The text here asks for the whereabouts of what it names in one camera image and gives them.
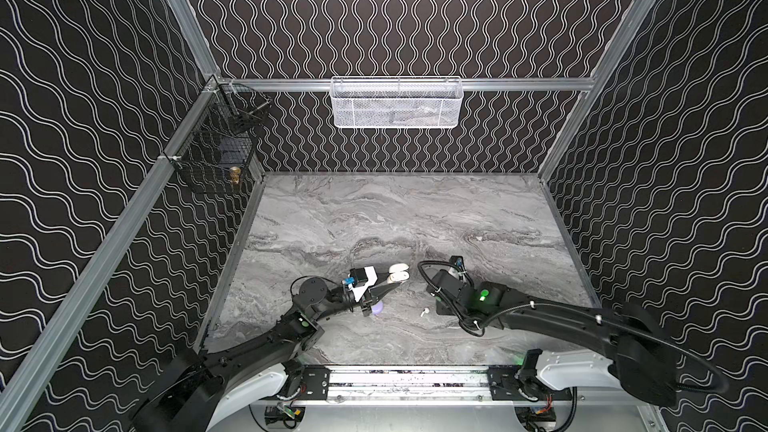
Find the hanging basket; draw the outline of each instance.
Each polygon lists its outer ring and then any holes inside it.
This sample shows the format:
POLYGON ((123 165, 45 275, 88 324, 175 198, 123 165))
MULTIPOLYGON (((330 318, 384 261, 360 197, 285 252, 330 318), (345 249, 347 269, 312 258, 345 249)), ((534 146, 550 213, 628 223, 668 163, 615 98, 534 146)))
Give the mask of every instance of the hanging basket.
MULTIPOLYGON (((269 104, 260 111, 266 113, 269 104)), ((181 157, 171 160, 182 181, 199 194, 250 194, 254 128, 263 118, 236 109, 226 98, 215 98, 187 137, 181 157)))

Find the purple ball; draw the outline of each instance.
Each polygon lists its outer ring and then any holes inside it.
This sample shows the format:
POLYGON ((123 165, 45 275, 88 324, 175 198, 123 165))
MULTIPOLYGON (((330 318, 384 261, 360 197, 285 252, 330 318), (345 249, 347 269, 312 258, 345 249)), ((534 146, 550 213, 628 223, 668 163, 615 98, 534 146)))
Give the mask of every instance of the purple ball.
POLYGON ((379 315, 382 310, 384 310, 384 302, 378 301, 371 307, 371 313, 374 315, 379 315))

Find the gray marble table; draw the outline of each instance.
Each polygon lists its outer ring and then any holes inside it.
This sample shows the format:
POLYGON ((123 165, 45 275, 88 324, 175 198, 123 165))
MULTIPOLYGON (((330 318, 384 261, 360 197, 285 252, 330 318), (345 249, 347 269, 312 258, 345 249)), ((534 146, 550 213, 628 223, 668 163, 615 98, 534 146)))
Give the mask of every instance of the gray marble table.
POLYGON ((352 267, 406 262, 411 279, 376 317, 341 314, 307 362, 513 364, 529 348, 573 348, 526 331, 473 338, 434 313, 416 263, 463 255, 475 281, 492 280, 572 304, 588 296, 538 180, 527 176, 269 176, 220 323, 221 350, 271 328, 301 275, 346 277, 352 267), (430 313, 421 316, 424 308, 430 313))

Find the black cable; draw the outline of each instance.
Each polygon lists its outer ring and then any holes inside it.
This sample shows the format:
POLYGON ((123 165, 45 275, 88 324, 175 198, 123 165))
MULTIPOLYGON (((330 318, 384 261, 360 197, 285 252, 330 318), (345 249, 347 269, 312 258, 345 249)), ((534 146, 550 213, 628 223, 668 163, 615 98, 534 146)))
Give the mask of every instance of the black cable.
POLYGON ((466 315, 462 314, 457 308, 456 305, 453 303, 453 300, 445 295, 440 288, 435 285, 434 282, 432 282, 432 279, 427 275, 427 273, 424 271, 424 265, 444 265, 446 267, 454 268, 456 271, 460 272, 461 270, 458 269, 454 264, 451 264, 450 262, 445 261, 439 261, 439 260, 424 260, 417 264, 418 273, 421 274, 422 278, 424 278, 424 282, 427 283, 430 287, 435 289, 435 294, 440 297, 440 300, 445 303, 449 309, 451 309, 451 312, 456 316, 458 319, 458 326, 462 328, 463 331, 465 331, 467 334, 474 335, 475 337, 482 337, 485 335, 485 328, 478 327, 478 330, 480 333, 477 333, 476 331, 472 330, 470 326, 465 324, 465 320, 467 318, 466 315))
POLYGON ((330 279, 330 278, 328 278, 328 277, 323 277, 323 276, 321 276, 321 275, 302 275, 301 277, 299 277, 298 279, 296 279, 295 281, 293 281, 293 282, 290 284, 290 287, 288 287, 288 292, 291 294, 291 297, 293 297, 293 286, 294 286, 294 285, 296 285, 296 283, 297 283, 298 281, 300 281, 301 279, 303 279, 303 278, 321 278, 322 280, 324 280, 324 281, 326 281, 326 282, 328 282, 328 283, 330 283, 330 284, 334 284, 334 285, 337 285, 337 282, 336 282, 335 280, 332 280, 332 279, 330 279))
POLYGON ((563 424, 552 430, 552 432, 564 432, 565 429, 571 427, 571 424, 574 421, 574 417, 576 417, 576 406, 578 405, 578 395, 576 393, 578 390, 576 387, 571 388, 571 412, 568 413, 568 418, 565 419, 565 422, 563 424))
POLYGON ((151 400, 149 400, 149 402, 147 402, 147 405, 151 404, 152 402, 155 402, 155 401, 156 401, 156 400, 157 400, 159 397, 161 397, 161 396, 165 395, 165 393, 166 393, 166 392, 168 392, 168 390, 170 390, 170 389, 172 389, 172 388, 176 387, 178 384, 181 384, 182 382, 184 382, 184 381, 185 381, 185 380, 187 380, 188 378, 194 377, 195 375, 198 375, 200 372, 205 372, 205 371, 207 371, 207 369, 206 369, 206 368, 199 368, 199 369, 197 369, 197 370, 194 370, 194 371, 192 371, 192 372, 189 372, 187 375, 183 376, 181 379, 179 379, 179 380, 176 380, 176 381, 175 381, 175 382, 173 382, 171 385, 169 385, 168 387, 166 387, 166 389, 165 389, 165 390, 163 390, 162 392, 160 392, 158 395, 155 395, 155 396, 154 396, 154 397, 153 397, 151 400))
POLYGON ((250 408, 250 404, 248 404, 248 410, 250 411, 250 416, 251 416, 252 418, 254 418, 254 422, 256 422, 256 425, 258 425, 258 426, 259 426, 259 428, 260 428, 260 429, 262 429, 264 432, 269 432, 269 431, 268 431, 267 429, 265 429, 264 427, 261 427, 261 424, 259 424, 259 421, 258 421, 258 420, 256 420, 256 416, 254 415, 254 409, 250 408))
MULTIPOLYGON (((584 317, 590 318, 592 320, 596 320, 596 317, 594 314, 590 314, 589 312, 584 312, 581 309, 573 306, 573 305, 567 305, 567 304, 550 304, 547 302, 541 302, 534 304, 535 307, 553 307, 553 308, 562 308, 571 312, 575 312, 576 314, 582 315, 584 317)), ((530 304, 523 304, 523 305, 515 305, 510 308, 506 308, 502 311, 496 312, 492 315, 490 315, 488 318, 483 320, 482 322, 478 322, 479 327, 484 328, 488 325, 488 323, 504 314, 508 314, 510 312, 514 312, 521 308, 530 308, 530 304)), ((703 394, 723 394, 726 390, 728 390, 728 379, 726 378, 725 374, 715 367, 713 364, 711 364, 708 360, 705 360, 698 354, 687 350, 686 348, 682 348, 681 346, 677 345, 674 342, 667 341, 666 339, 658 338, 654 336, 653 334, 649 334, 646 331, 640 330, 636 327, 631 327, 629 325, 622 324, 621 322, 613 322, 608 318, 603 318, 600 321, 602 324, 610 325, 612 327, 615 327, 619 329, 620 331, 628 332, 629 334, 635 335, 636 337, 643 338, 645 340, 655 342, 659 345, 663 345, 668 348, 672 348, 676 350, 678 353, 685 355, 691 359, 693 359, 695 362, 697 362, 699 365, 707 369, 716 379, 716 385, 711 386, 700 386, 700 385, 690 385, 690 384, 683 384, 681 382, 675 382, 673 384, 674 387, 680 390, 686 390, 688 392, 697 392, 697 393, 703 393, 703 394)))

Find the black wallpaper with wavy white lines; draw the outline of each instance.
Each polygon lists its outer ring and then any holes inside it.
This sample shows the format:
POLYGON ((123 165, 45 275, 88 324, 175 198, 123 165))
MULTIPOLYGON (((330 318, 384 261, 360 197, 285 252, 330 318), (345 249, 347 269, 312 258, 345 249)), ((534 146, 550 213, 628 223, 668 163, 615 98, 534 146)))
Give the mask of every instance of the black wallpaper with wavy white lines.
POLYGON ((673 432, 768 430, 766 110, 768 0, 658 0, 550 182, 602 302, 732 379, 673 432))
POLYGON ((130 429, 142 393, 194 345, 247 200, 171 179, 23 430, 130 429))
POLYGON ((536 173, 577 96, 467 92, 453 129, 358 130, 333 125, 327 93, 280 93, 256 154, 271 172, 536 173))
POLYGON ((0 0, 0 389, 203 82, 165 0, 0 0))
POLYGON ((224 76, 589 76, 632 0, 190 0, 224 76))

